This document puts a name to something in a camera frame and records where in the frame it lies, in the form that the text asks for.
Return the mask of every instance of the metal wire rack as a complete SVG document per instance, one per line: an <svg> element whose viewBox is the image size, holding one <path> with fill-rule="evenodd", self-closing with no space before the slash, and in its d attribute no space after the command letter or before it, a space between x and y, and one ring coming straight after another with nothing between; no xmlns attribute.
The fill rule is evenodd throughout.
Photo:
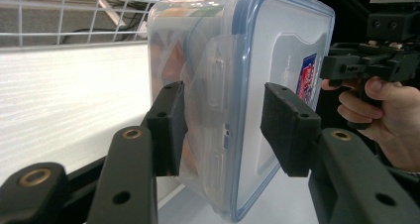
<svg viewBox="0 0 420 224"><path fill-rule="evenodd" d="M143 40L158 0L0 0L0 48Z"/></svg>

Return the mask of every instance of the metal wire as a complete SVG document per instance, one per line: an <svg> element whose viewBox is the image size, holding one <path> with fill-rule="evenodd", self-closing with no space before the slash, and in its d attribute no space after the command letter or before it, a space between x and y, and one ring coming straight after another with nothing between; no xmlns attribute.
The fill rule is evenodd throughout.
<svg viewBox="0 0 420 224"><path fill-rule="evenodd" d="M119 42L122 40L138 40L139 32L142 24L147 19L149 10L158 0L0 0L0 8L9 10L16 9L17 14L17 30L14 27L7 27L7 20L2 19L0 22L0 47L24 47L26 39L36 41L29 46L41 45L62 45L68 44L69 38L77 38L74 36L87 36L84 41L74 40L75 44L92 44L97 40L92 40L92 36L107 36L108 42ZM31 22L25 21L25 10L54 10L58 13L58 22L56 27L45 27L48 30L42 32L32 31ZM92 18L88 23L89 26L83 28L69 27L65 24L64 17L68 13L74 15L81 13L92 13ZM53 16L49 16L46 21L51 21ZM112 22L104 28L95 26L101 17L101 22L107 17L107 22ZM48 41L47 37L55 37L53 41ZM7 44L11 39L17 38L17 45L11 46Z"/></svg>

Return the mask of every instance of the white surface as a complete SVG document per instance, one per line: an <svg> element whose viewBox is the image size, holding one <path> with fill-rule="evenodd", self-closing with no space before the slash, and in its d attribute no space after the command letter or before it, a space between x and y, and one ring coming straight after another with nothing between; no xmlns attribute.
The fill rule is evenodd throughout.
<svg viewBox="0 0 420 224"><path fill-rule="evenodd" d="M288 177L280 170L240 224L318 223L308 178ZM159 224L226 224L205 199L188 188L159 210Z"/></svg>
<svg viewBox="0 0 420 224"><path fill-rule="evenodd" d="M8 49L0 61L0 183L34 163L69 173L104 157L151 106L145 44ZM157 185L162 200L179 183Z"/></svg>

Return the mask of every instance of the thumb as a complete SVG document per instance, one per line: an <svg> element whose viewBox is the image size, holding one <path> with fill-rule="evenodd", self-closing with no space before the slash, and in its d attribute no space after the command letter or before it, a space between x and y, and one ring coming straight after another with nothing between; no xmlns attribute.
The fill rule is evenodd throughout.
<svg viewBox="0 0 420 224"><path fill-rule="evenodd" d="M382 81L377 76L367 81L365 91L370 98L386 101L394 107L407 107L420 102L420 92L417 88Z"/></svg>

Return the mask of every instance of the label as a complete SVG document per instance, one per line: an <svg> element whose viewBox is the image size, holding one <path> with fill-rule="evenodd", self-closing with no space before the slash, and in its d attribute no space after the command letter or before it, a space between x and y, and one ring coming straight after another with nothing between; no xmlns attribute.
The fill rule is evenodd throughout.
<svg viewBox="0 0 420 224"><path fill-rule="evenodd" d="M299 81L297 83L296 94L306 104L312 97L312 87L315 72L316 54L308 56L303 60L302 69L300 69Z"/></svg>

